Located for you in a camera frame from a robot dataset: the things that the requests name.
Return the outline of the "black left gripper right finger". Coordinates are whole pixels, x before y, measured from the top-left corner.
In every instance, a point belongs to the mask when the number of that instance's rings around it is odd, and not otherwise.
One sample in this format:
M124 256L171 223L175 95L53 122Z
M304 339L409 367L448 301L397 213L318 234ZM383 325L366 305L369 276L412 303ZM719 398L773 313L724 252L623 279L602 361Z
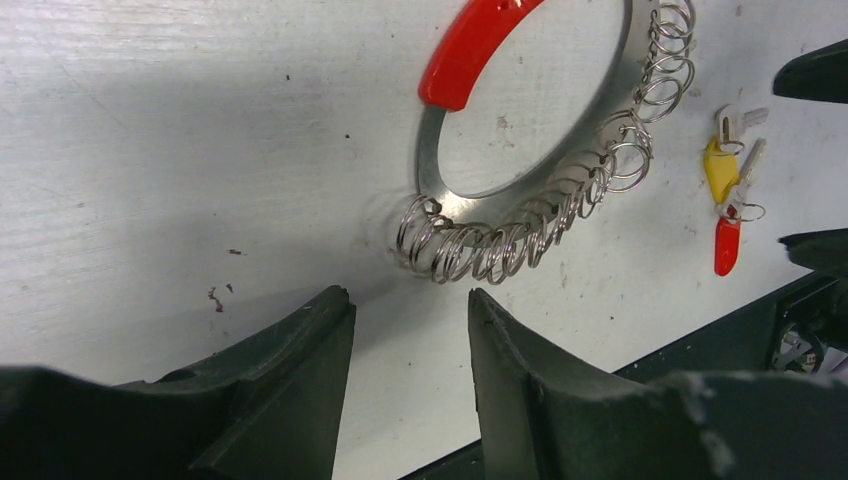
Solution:
M468 296L489 479L843 479L847 383L682 371L648 383L558 347L486 291Z

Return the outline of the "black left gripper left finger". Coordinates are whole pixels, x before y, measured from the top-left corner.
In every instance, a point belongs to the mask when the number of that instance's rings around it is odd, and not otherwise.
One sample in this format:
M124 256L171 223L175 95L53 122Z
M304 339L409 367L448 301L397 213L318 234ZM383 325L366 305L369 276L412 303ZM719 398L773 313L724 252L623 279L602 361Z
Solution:
M5 479L328 479L356 309L331 286L155 382L1 370Z

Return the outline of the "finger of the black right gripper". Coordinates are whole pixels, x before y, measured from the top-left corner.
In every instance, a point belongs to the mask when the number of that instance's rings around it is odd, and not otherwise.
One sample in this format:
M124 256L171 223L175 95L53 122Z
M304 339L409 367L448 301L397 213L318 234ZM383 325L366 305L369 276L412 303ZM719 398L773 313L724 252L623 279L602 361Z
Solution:
M847 103L847 40L805 53L776 74L772 93L779 97Z
M847 229L797 233L779 239L789 260L818 272L847 271Z

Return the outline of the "large keyring with red grip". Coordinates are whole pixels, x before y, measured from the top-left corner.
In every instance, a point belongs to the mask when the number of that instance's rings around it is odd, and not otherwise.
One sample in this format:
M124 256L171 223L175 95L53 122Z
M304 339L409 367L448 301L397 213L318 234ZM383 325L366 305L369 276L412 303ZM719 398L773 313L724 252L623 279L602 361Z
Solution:
M686 149L702 1L470 1L418 87L387 260L423 286L601 276L591 247Z

